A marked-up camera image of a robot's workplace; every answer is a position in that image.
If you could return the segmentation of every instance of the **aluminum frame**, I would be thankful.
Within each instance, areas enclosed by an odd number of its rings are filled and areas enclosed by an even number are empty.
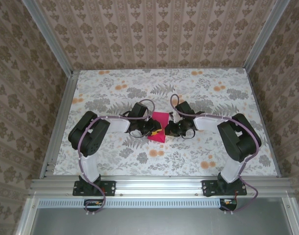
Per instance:
[[[36,23],[38,29],[41,31],[43,37],[45,38],[47,44],[49,45],[52,53],[54,53],[55,57],[58,60],[61,68],[65,72],[68,79],[70,79],[72,75],[72,64],[68,60],[64,48],[60,45],[57,40],[54,32],[50,29],[49,22],[46,19],[46,16],[43,14],[40,9],[37,1],[35,0],[23,0],[26,8],[31,14],[34,22]]]
[[[28,193],[23,215],[17,230],[17,235],[28,235],[31,232],[33,222],[35,220],[36,211],[39,200],[44,198],[51,199],[74,199],[74,198],[90,198],[99,199],[101,197],[74,197],[72,196],[74,182],[78,180],[78,176],[70,175],[53,175],[55,163],[60,149],[62,136],[68,119],[71,107],[72,97],[76,88],[80,71],[75,71],[68,80],[66,90],[63,96],[61,106],[59,108],[57,120],[53,130],[52,137],[46,153],[46,159],[42,168],[40,179],[32,180],[31,189]],[[257,104],[260,118],[262,118],[259,106]],[[270,143],[268,133],[263,123],[267,141]],[[275,162],[278,176],[280,172],[275,161],[275,156],[271,147],[271,153]],[[215,176],[209,177],[155,177],[155,176],[103,176],[103,180],[116,181],[116,193],[112,198],[119,200],[131,199],[207,199],[202,193],[202,180],[215,180]],[[299,235],[299,208],[296,199],[293,198],[294,192],[290,186],[288,178],[278,178],[274,176],[267,177],[246,177],[243,179],[250,185],[258,189],[258,197],[264,198],[282,198],[286,206],[286,214],[289,218],[290,226],[294,235]],[[247,196],[253,197],[254,191],[247,188]]]
[[[250,72],[253,68],[256,60],[258,59],[260,53],[266,45],[269,37],[271,36],[289,2],[290,0],[279,0],[275,2],[271,13],[269,14],[260,34],[258,35],[258,38],[255,41],[252,50],[250,51],[244,63],[243,67],[247,72]]]
[[[249,74],[248,74],[247,70],[246,70],[246,74],[247,74],[247,79],[248,79],[248,82],[249,82],[251,90],[252,90],[253,98],[255,99],[256,107],[257,107],[257,110],[258,110],[258,113],[259,113],[259,117],[261,119],[262,128],[265,132],[266,139],[267,139],[267,142],[268,142],[268,145],[269,145],[269,148],[270,148],[270,153],[271,153],[271,156],[272,156],[272,160],[273,160],[273,163],[276,167],[276,173],[277,173],[278,177],[281,177],[282,175],[281,175],[280,168],[278,167],[278,164],[277,164],[277,161],[276,161],[276,155],[273,151],[271,141],[270,141],[270,138],[269,138],[269,134],[268,134],[265,122],[263,121],[263,117],[262,117],[262,114],[261,114],[261,111],[260,111],[258,100],[257,100],[257,97],[256,97],[255,92],[253,90],[253,85],[252,85],[252,82],[251,82],[251,78],[249,77]]]
[[[85,198],[42,198],[39,199],[38,208],[83,208]],[[87,206],[87,208],[99,208],[100,206]],[[121,199],[109,197],[104,205],[107,208],[220,208],[219,198],[140,198]]]
[[[155,176],[103,176],[103,180],[116,181],[114,198],[206,198],[202,193],[202,180],[216,180],[209,177],[155,177]],[[243,177],[259,191],[258,197],[293,196],[288,178]],[[78,176],[50,176],[33,180],[29,196],[35,198],[101,198],[73,196],[74,182]],[[247,196],[252,197],[254,190],[247,187]]]
[[[139,177],[139,176],[104,176],[103,180],[115,180],[116,192],[111,197],[118,200],[131,199],[207,199],[202,193],[202,180],[214,180],[216,177]],[[31,232],[39,200],[76,199],[101,197],[72,196],[74,181],[77,176],[49,176],[33,180],[29,198],[25,204],[17,235],[28,235]],[[286,214],[294,235],[299,235],[299,208],[293,198],[293,189],[288,178],[277,177],[244,177],[244,180],[258,189],[258,197],[282,198]],[[248,195],[240,198],[251,198],[254,191],[247,188]]]

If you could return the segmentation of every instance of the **gray panel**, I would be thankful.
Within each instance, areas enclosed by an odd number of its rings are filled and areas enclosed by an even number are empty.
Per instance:
[[[31,234],[290,235],[292,232],[282,200],[262,198],[233,215],[219,209],[105,209],[96,215],[86,215],[83,209],[38,209]]]

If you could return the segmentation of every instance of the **black bracket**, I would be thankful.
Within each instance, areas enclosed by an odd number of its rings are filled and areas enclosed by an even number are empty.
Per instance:
[[[100,175],[98,179],[94,182],[97,186],[103,190],[106,196],[115,195],[115,181],[100,180]],[[81,176],[79,176],[79,181],[75,181],[73,187],[73,196],[102,196],[100,191],[93,185],[87,183]]]
[[[220,173],[218,180],[202,180],[202,190],[206,197],[247,195],[246,185],[240,179],[228,184]]]

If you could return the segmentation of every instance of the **floral tablecloth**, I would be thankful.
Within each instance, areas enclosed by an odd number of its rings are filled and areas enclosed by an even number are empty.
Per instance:
[[[269,143],[244,69],[143,69],[81,71],[74,93],[54,174],[78,175],[78,155],[68,134],[82,115],[119,115],[144,98],[155,102],[157,112],[169,113],[176,93],[197,111],[233,116],[243,113],[262,140],[259,155],[244,175],[276,175]],[[166,137],[165,143],[106,134],[95,153],[102,175],[210,176],[223,168],[228,155],[221,137],[198,131],[195,138]]]

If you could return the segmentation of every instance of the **pink cloth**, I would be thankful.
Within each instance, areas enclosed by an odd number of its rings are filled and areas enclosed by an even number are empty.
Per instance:
[[[162,131],[160,131],[158,134],[154,136],[149,136],[148,139],[151,141],[158,141],[164,143],[165,142],[164,129],[169,122],[169,113],[154,112],[152,118],[153,120],[157,120],[158,122],[160,122],[162,126]]]

